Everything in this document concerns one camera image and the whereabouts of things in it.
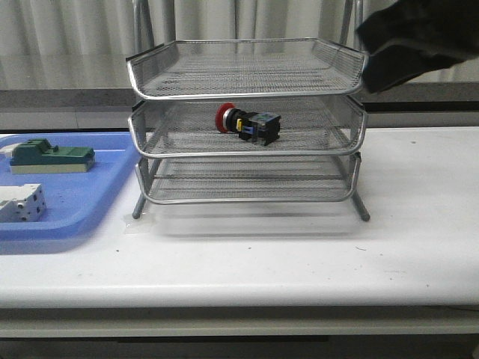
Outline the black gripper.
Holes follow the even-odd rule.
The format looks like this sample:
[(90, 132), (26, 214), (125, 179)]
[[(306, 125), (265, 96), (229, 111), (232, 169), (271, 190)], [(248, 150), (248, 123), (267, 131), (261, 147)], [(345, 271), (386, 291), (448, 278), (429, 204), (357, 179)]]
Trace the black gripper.
[(364, 86), (379, 93), (478, 57), (477, 1), (396, 1), (356, 34), (369, 60)]

